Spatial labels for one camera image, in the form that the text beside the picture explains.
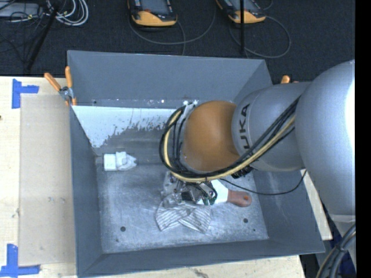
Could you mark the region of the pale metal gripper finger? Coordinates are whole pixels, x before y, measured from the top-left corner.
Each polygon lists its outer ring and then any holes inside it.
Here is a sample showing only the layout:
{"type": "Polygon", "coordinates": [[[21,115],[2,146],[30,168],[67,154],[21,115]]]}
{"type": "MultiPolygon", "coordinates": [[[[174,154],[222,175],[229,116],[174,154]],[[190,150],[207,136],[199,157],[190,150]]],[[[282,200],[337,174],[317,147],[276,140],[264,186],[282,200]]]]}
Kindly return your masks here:
{"type": "Polygon", "coordinates": [[[163,192],[170,195],[177,188],[177,178],[170,171],[167,171],[163,181],[163,192]]]}
{"type": "Polygon", "coordinates": [[[184,201],[181,197],[180,194],[178,193],[175,193],[175,194],[169,194],[169,195],[166,195],[163,199],[162,199],[162,207],[164,208],[174,208],[174,207],[177,207],[177,206],[181,206],[184,204],[184,201]]]}

